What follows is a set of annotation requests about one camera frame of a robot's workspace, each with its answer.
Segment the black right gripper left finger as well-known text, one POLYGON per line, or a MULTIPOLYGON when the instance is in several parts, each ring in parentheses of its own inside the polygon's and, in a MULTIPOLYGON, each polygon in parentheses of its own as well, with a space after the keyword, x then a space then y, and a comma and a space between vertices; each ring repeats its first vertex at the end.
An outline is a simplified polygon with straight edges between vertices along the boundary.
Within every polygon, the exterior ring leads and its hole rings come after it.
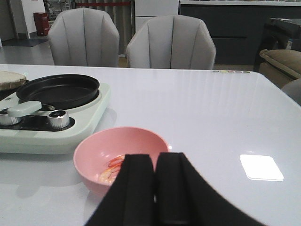
POLYGON ((87 226, 152 226, 154 170, 147 154, 127 154, 87 226))

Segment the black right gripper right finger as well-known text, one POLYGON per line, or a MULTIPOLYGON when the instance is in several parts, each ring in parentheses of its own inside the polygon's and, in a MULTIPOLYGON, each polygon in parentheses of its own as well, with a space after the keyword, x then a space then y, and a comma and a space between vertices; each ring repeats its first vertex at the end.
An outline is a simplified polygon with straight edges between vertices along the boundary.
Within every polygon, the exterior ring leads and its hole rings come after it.
POLYGON ((160 226, 259 226, 197 172, 184 153, 161 153, 155 170, 160 226))

